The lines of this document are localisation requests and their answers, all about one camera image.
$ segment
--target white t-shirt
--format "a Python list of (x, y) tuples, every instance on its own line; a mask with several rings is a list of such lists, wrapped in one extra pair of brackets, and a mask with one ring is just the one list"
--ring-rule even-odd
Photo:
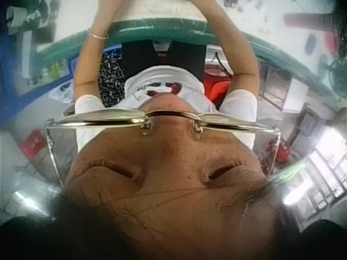
[[(199, 113), (222, 113), (235, 119), (255, 122), (256, 97), (247, 90), (236, 90), (224, 100), (218, 111), (204, 95), (204, 86), (188, 71), (171, 67), (155, 66), (144, 70), (125, 82), (125, 98), (112, 108), (139, 108), (157, 93), (174, 93), (184, 99)], [(75, 104), (76, 114), (105, 109), (101, 100), (93, 95), (80, 97)], [(78, 151), (95, 138), (104, 128), (78, 129), (76, 131)], [(235, 133), (250, 149), (254, 145), (254, 134)]]

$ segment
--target green table edge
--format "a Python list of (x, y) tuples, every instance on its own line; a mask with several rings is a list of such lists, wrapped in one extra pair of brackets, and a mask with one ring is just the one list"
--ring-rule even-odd
[[(79, 32), (37, 53), (33, 62), (34, 68), (39, 69), (59, 59), (75, 56), (80, 52), (87, 35), (87, 30)], [(302, 63), (266, 41), (250, 34), (246, 34), (246, 37), (258, 58), (292, 72), (297, 79), (328, 97), (329, 103), (336, 103), (333, 91)], [(220, 45), (206, 22), (179, 18), (154, 18), (114, 23), (105, 47), (140, 40), (175, 40), (199, 45)]]

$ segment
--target sleeve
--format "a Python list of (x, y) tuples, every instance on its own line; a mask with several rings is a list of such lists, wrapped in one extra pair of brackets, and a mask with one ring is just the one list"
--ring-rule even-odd
[[(83, 114), (98, 110), (105, 109), (101, 100), (93, 95), (84, 95), (77, 99), (75, 103), (75, 113)], [(90, 129), (77, 129), (76, 140), (78, 152), (89, 143), (94, 137), (96, 137), (104, 128), (90, 128)]]
[[(235, 119), (256, 122), (258, 101), (249, 91), (239, 89), (231, 92), (220, 107), (220, 112)], [(255, 134), (234, 133), (251, 150), (254, 146)]]

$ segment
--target eyeglasses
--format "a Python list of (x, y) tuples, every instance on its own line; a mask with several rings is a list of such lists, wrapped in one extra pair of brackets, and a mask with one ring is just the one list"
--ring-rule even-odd
[(268, 128), (259, 123), (240, 121), (223, 114), (194, 114), (184, 111), (174, 110), (156, 110), (145, 112), (139, 109), (117, 108), (99, 110), (85, 114), (75, 114), (66, 117), (60, 122), (48, 120), (46, 123), (47, 141), (53, 166), (62, 185), (62, 180), (54, 158), (51, 129), (81, 129), (81, 128), (122, 128), (122, 127), (140, 127), (144, 135), (148, 135), (152, 128), (152, 118), (156, 116), (177, 116), (193, 121), (193, 128), (196, 138), (199, 139), (204, 129), (211, 129), (224, 132), (242, 132), (242, 133), (267, 133), (277, 138), (278, 142), (281, 133), (278, 129)]

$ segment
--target woman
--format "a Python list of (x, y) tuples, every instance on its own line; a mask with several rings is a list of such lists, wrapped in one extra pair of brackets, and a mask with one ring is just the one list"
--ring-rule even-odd
[[(259, 72), (243, 34), (215, 0), (191, 0), (234, 72), (220, 112), (255, 121)], [(97, 78), (122, 0), (102, 0), (75, 77), (76, 113), (105, 109)], [(150, 42), (123, 44), (126, 98), (117, 107), (218, 113), (203, 94), (205, 47), (174, 42), (169, 66)], [(141, 128), (79, 129), (75, 159), (53, 220), (2, 227), (9, 251), (49, 259), (270, 259), (297, 234), (251, 151), (254, 136), (205, 131), (155, 116)]]

